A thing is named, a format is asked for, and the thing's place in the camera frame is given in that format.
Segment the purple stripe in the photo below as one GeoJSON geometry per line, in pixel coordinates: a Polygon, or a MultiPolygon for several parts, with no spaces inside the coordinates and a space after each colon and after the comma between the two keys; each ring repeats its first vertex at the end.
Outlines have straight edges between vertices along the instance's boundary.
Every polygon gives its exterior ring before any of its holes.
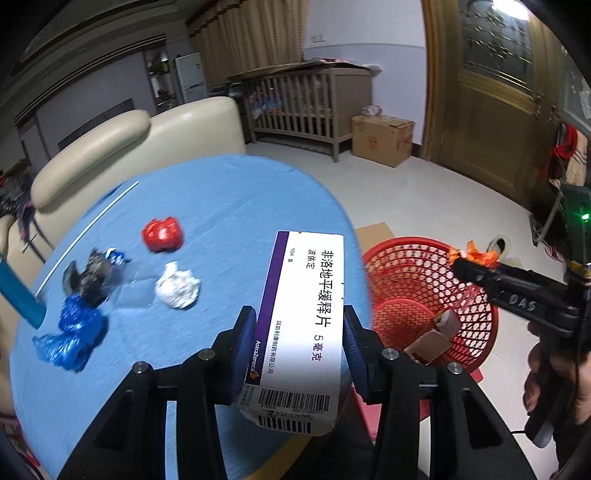
{"type": "Polygon", "coordinates": [[[269,329],[271,328],[271,317],[273,317],[273,308],[275,307],[279,276],[281,275],[289,236],[289,232],[277,232],[277,238],[275,239],[275,248],[273,249],[271,265],[269,265],[269,273],[267,274],[267,282],[265,283],[265,291],[262,295],[259,318],[256,323],[255,345],[258,345],[258,357],[255,361],[254,371],[249,369],[249,374],[246,376],[246,383],[251,385],[259,385],[261,383],[261,373],[263,364],[265,363],[265,350],[267,349],[267,338],[269,337],[269,329]]]}

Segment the metal screw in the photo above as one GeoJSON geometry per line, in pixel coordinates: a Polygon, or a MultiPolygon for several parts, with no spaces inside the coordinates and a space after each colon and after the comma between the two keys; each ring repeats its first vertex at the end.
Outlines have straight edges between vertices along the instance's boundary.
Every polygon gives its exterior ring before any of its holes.
{"type": "Polygon", "coordinates": [[[134,366],[131,367],[131,370],[136,375],[141,375],[146,373],[150,369],[150,366],[146,362],[136,362],[134,366]]]}
{"type": "Polygon", "coordinates": [[[216,356],[216,352],[211,348],[204,348],[203,350],[199,350],[197,356],[204,361],[213,360],[216,356]]]}
{"type": "Polygon", "coordinates": [[[464,369],[462,368],[462,366],[459,363],[457,363],[457,362],[452,362],[450,364],[447,364],[447,369],[451,373],[453,373],[454,375],[459,375],[459,374],[461,374],[464,371],[464,369]]]}
{"type": "Polygon", "coordinates": [[[395,350],[394,348],[385,348],[382,350],[382,356],[386,360],[396,360],[400,356],[400,353],[398,353],[398,350],[395,350]]]}

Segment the ceiling light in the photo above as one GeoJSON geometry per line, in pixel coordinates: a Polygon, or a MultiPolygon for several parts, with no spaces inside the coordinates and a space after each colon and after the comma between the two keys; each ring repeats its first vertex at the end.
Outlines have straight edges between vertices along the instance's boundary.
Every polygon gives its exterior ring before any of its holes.
{"type": "Polygon", "coordinates": [[[493,0],[492,5],[499,12],[517,18],[518,20],[527,21],[530,19],[530,11],[517,0],[493,0]]]}

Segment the doorway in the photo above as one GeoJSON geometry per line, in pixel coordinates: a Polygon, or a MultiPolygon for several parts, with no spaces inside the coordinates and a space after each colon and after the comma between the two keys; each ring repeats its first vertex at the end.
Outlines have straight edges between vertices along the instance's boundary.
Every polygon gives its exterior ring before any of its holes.
{"type": "Polygon", "coordinates": [[[423,8],[423,158],[529,207],[556,142],[554,36],[514,0],[423,0],[423,8]]]}

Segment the curtain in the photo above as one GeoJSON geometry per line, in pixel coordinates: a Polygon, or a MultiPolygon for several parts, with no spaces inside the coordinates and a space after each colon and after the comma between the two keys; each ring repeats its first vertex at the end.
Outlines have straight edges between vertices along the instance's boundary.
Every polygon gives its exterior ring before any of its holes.
{"type": "Polygon", "coordinates": [[[207,87],[229,75],[301,61],[308,0],[219,0],[189,26],[207,87]]]}

